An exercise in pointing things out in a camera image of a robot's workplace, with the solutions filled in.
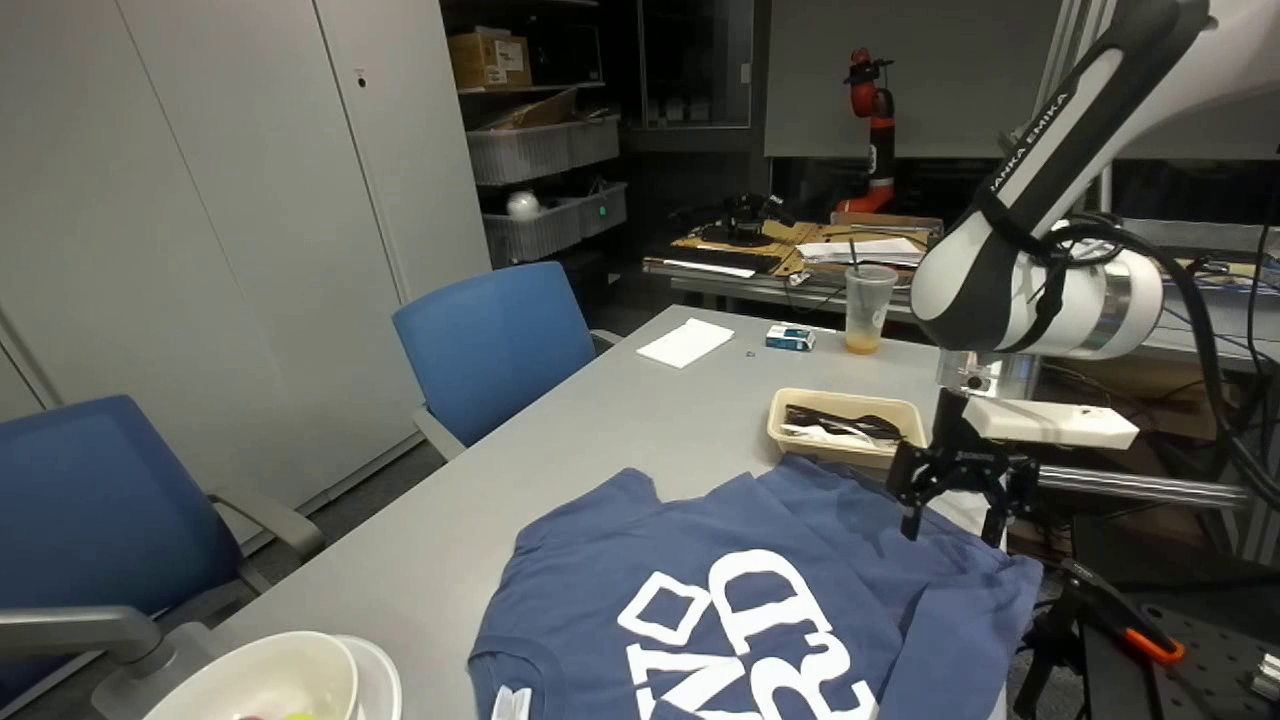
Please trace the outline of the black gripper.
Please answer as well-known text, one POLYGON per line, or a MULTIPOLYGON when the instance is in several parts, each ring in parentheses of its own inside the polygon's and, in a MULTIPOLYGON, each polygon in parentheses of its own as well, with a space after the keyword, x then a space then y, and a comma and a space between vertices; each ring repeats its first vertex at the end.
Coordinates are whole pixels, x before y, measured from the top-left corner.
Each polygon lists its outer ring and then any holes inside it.
POLYGON ((887 490, 905 509, 902 533, 919 535, 924 509, 939 491, 986 491, 986 546, 999 546, 1016 516, 1031 512, 1040 464, 1016 449, 986 439, 970 421, 970 397, 944 388, 938 397, 933 445, 902 449, 887 467, 887 490))

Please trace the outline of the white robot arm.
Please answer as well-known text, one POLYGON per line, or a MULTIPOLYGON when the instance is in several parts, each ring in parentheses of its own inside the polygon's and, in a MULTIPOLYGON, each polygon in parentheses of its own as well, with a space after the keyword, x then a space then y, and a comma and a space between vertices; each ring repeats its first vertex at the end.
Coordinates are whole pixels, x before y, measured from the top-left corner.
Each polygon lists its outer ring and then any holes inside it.
POLYGON ((1067 362, 1137 352, 1161 326, 1166 286, 1175 286, 1211 421, 1264 503, 1276 477, 1223 417, 1204 291, 1123 221, 1072 218, 1072 206, 1146 131, 1264 92, 1276 40, 1280 0, 1109 0, 1101 38, 911 278, 911 316, 939 349, 1067 362))

